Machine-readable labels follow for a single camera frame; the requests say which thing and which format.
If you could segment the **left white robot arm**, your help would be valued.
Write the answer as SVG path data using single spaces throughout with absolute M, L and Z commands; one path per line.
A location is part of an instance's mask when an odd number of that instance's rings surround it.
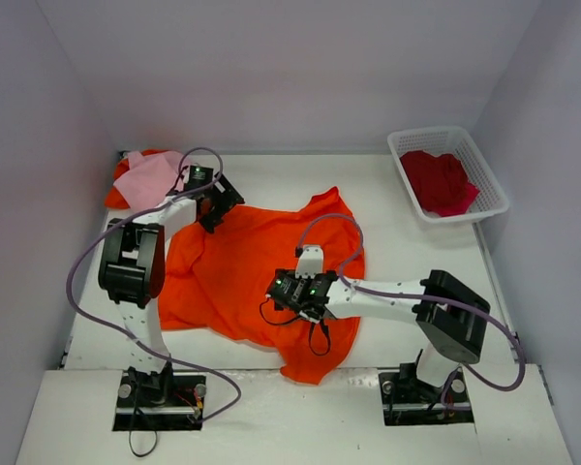
M 128 222 L 108 224 L 98 282 L 117 305 L 131 343 L 128 376 L 150 405 L 166 405 L 174 394 L 172 363 L 163 339 L 158 297 L 166 278 L 166 243 L 183 228 L 200 224 L 208 233 L 245 201 L 221 172 L 188 167 L 182 190 Z

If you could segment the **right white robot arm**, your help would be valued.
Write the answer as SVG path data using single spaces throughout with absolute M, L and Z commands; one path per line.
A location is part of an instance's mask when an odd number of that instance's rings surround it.
M 430 399 L 450 373 L 480 361 L 488 302 L 450 273 L 433 270 L 418 281 L 370 282 L 334 271 L 299 275 L 278 269 L 266 296 L 278 310 L 290 310 L 313 326 L 368 318 L 417 326 L 428 344 L 409 376 L 412 393 Z

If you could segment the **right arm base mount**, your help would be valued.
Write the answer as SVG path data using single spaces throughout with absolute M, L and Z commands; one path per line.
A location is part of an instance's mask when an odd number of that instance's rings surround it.
M 437 426 L 474 423 L 474 413 L 461 370 L 442 398 L 443 388 L 432 387 L 416 377 L 416 363 L 381 370 L 378 387 L 383 423 L 396 426 Z

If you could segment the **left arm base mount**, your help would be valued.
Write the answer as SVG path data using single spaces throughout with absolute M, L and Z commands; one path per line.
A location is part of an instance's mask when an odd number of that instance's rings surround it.
M 200 373 L 175 372 L 165 393 L 124 371 L 117 390 L 113 432 L 200 431 L 207 389 Z

